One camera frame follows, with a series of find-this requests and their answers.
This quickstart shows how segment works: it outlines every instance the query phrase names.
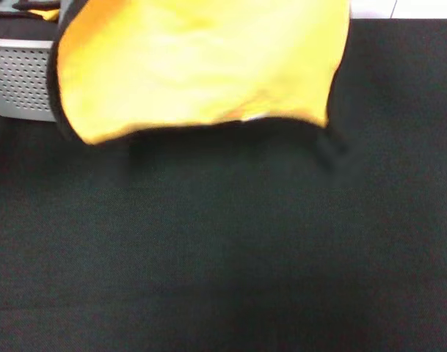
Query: gray perforated box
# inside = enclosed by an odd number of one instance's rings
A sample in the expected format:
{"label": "gray perforated box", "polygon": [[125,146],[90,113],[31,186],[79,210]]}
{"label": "gray perforated box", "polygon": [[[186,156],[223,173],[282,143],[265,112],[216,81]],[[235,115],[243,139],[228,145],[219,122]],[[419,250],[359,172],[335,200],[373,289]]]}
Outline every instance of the gray perforated box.
{"label": "gray perforated box", "polygon": [[46,68],[52,42],[0,40],[0,115],[54,121]]}

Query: yellow cloth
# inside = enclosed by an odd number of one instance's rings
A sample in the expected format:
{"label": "yellow cloth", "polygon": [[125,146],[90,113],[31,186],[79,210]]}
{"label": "yellow cloth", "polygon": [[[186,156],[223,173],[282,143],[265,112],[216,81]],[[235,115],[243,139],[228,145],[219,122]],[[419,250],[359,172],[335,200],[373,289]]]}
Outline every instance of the yellow cloth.
{"label": "yellow cloth", "polygon": [[60,14],[60,10],[29,10],[29,12],[42,16],[46,21],[56,21]]}
{"label": "yellow cloth", "polygon": [[327,124],[349,0],[89,0],[59,43],[62,107],[96,144],[283,115]]}

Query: white wall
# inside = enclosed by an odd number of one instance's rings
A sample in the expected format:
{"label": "white wall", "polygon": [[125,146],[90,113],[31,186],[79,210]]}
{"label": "white wall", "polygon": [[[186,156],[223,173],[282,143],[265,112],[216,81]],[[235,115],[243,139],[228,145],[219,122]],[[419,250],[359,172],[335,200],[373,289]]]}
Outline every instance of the white wall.
{"label": "white wall", "polygon": [[447,0],[351,0],[353,18],[447,18]]}

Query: black table surface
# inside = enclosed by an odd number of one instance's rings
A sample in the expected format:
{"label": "black table surface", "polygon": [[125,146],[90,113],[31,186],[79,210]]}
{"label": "black table surface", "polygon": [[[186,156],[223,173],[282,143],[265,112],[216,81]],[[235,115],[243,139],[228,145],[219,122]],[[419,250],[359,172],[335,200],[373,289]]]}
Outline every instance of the black table surface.
{"label": "black table surface", "polygon": [[447,21],[352,21],[330,117],[0,117],[0,351],[447,351]]}

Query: perforated panel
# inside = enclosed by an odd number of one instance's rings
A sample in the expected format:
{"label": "perforated panel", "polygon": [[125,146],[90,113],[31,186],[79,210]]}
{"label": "perforated panel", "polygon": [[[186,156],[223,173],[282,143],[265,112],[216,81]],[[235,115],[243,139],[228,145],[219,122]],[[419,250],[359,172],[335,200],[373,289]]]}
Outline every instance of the perforated panel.
{"label": "perforated panel", "polygon": [[18,109],[49,110],[47,58],[40,49],[0,49],[0,98]]}
{"label": "perforated panel", "polygon": [[5,42],[13,46],[0,45],[0,115],[53,120],[46,87],[48,46],[35,48],[22,41]]}

